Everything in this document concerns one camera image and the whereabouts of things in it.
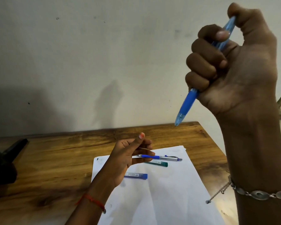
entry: red thread bracelet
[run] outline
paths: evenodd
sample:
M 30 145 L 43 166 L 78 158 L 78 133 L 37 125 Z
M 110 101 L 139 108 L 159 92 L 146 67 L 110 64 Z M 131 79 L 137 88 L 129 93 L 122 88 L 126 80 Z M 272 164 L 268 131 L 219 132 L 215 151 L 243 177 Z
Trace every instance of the red thread bracelet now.
M 82 201 L 83 198 L 86 198 L 90 202 L 95 203 L 96 205 L 98 205 L 102 209 L 104 214 L 106 213 L 104 205 L 100 201 L 93 199 L 90 195 L 88 195 L 86 193 L 82 195 L 82 197 L 79 199 L 79 201 L 75 205 L 79 204 Z

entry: table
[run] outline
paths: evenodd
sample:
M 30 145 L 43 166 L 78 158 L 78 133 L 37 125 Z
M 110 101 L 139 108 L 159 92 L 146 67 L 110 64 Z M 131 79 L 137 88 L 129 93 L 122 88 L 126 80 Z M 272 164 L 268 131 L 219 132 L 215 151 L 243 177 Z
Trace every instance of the table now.
M 0 186 L 0 225 L 64 224 L 90 184 L 94 157 L 140 132 L 154 149 L 183 145 L 211 196 L 227 183 L 226 156 L 198 122 L 27 136 L 16 182 Z M 0 151 L 19 138 L 0 138 Z M 232 188 L 214 202 L 226 224 L 238 224 Z

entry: white wall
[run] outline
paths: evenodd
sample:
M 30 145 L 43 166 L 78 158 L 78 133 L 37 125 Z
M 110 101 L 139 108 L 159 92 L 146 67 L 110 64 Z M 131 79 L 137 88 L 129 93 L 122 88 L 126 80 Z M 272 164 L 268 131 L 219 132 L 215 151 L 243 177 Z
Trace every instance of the white wall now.
M 224 25 L 234 0 L 0 0 L 0 136 L 173 123 L 198 30 Z M 261 8 L 278 38 L 281 0 Z M 238 29 L 232 39 L 242 42 Z M 199 121 L 224 150 L 199 102 Z

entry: paper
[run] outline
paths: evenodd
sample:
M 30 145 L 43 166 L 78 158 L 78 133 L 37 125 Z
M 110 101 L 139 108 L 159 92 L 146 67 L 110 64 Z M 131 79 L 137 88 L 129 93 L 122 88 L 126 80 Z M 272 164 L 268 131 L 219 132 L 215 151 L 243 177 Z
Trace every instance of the paper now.
M 99 225 L 225 225 L 183 146 L 153 150 L 177 156 L 168 167 L 141 163 L 127 172 L 148 174 L 147 180 L 124 178 L 105 205 Z M 92 180 L 109 156 L 94 159 Z

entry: silver bracelet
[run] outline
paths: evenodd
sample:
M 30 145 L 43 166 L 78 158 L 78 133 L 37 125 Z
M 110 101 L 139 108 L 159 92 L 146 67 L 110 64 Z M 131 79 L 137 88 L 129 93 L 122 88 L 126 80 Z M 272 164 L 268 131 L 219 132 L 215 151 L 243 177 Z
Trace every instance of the silver bracelet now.
M 236 187 L 235 184 L 233 183 L 232 179 L 231 179 L 231 176 L 228 177 L 229 178 L 229 182 L 224 185 L 218 192 L 215 193 L 215 195 L 213 195 L 210 200 L 207 200 L 206 201 L 206 204 L 209 204 L 211 203 L 212 199 L 218 195 L 219 193 L 222 193 L 224 194 L 225 190 L 228 189 L 229 186 L 232 187 L 232 189 L 234 189 L 237 193 L 239 193 L 240 195 L 246 195 L 246 196 L 249 196 L 249 197 L 252 197 L 256 200 L 268 200 L 270 198 L 278 198 L 278 199 L 281 199 L 281 191 L 277 192 L 277 193 L 272 193 L 272 194 L 269 194 L 269 193 L 266 193 L 264 191 L 260 191 L 260 190 L 255 190 L 251 193 L 247 192 L 247 191 L 244 191 L 242 188 L 239 188 L 239 187 Z

